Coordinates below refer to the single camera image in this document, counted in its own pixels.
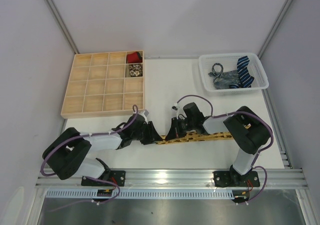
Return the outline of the yellow patterned tie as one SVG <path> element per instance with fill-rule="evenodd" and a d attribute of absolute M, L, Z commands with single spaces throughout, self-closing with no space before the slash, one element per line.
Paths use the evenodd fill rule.
<path fill-rule="evenodd" d="M 162 141 L 158 141 L 156 145 L 172 145 L 179 143 L 193 143 L 193 142 L 212 142 L 212 141 L 223 141 L 223 140 L 233 140 L 233 136 L 228 131 L 228 129 L 220 124 L 213 128 L 210 132 L 212 133 L 197 133 L 192 130 L 186 133 L 185 136 L 179 136 L 176 139 L 165 139 L 166 135 L 161 135 Z"/>

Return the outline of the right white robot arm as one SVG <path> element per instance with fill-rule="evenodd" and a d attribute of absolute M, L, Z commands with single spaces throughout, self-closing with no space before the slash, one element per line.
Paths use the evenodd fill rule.
<path fill-rule="evenodd" d="M 183 107 L 183 112 L 182 118 L 177 115 L 171 119 L 166 141 L 184 138 L 188 132 L 198 135 L 228 132 L 238 145 L 238 154 L 227 173 L 229 181 L 221 187 L 239 186 L 252 172 L 260 153 L 274 142 L 271 127 L 247 106 L 229 115 L 204 116 L 196 103 L 191 102 Z"/>

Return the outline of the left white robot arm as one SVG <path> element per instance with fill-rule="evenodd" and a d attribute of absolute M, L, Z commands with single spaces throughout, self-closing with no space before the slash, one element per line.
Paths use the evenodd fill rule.
<path fill-rule="evenodd" d="M 40 173 L 45 177 L 58 176 L 60 180 L 81 176 L 110 181 L 109 166 L 100 158 L 88 158 L 89 153 L 120 150 L 133 141 L 149 145 L 162 140 L 153 123 L 141 114 L 132 115 L 127 122 L 105 133 L 81 133 L 69 127 L 43 152 Z"/>

